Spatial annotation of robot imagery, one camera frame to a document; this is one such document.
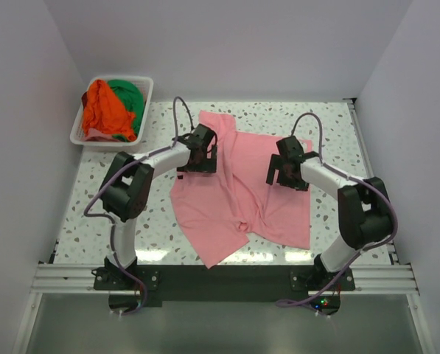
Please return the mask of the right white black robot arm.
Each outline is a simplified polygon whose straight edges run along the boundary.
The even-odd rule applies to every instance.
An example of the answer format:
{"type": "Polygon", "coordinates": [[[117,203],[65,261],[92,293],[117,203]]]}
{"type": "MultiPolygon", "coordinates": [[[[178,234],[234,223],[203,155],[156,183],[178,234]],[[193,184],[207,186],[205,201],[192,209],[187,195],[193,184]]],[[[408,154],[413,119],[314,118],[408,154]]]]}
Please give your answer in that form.
{"type": "Polygon", "coordinates": [[[306,153],[294,136],[276,143],[278,153],[270,158],[266,183],[278,183],[307,191],[311,184],[332,196],[338,204],[339,236],[314,259],[312,281],[317,288],[330,289],[361,252],[391,240],[397,217],[383,180],[361,179],[327,164],[315,151],[306,153]]]}

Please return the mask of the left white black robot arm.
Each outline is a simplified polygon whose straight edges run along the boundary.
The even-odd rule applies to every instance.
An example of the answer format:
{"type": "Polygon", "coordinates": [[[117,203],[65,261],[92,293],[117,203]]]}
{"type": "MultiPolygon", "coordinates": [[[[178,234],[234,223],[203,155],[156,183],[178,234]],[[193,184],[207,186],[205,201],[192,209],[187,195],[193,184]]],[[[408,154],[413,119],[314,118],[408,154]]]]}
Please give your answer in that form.
{"type": "Polygon", "coordinates": [[[199,124],[190,133],[173,139],[173,144],[145,154],[116,154],[100,187],[102,208],[114,218],[109,240],[111,282],[129,289],[136,282],[136,219],[147,205],[155,178],[171,170],[181,173],[215,173],[217,134],[199,124]]]}

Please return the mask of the pink t shirt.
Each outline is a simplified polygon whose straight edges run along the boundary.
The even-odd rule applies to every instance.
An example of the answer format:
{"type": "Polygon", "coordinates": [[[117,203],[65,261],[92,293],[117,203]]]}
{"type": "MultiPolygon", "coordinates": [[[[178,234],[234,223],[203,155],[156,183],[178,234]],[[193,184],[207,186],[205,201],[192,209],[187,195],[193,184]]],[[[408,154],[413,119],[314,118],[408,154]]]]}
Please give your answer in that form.
{"type": "Polygon", "coordinates": [[[310,192],[266,182],[277,136],[237,130],[228,114],[199,113],[217,133],[215,173],[180,173],[170,191],[176,220],[207,268],[254,233],[282,246],[310,247],[310,192]]]}

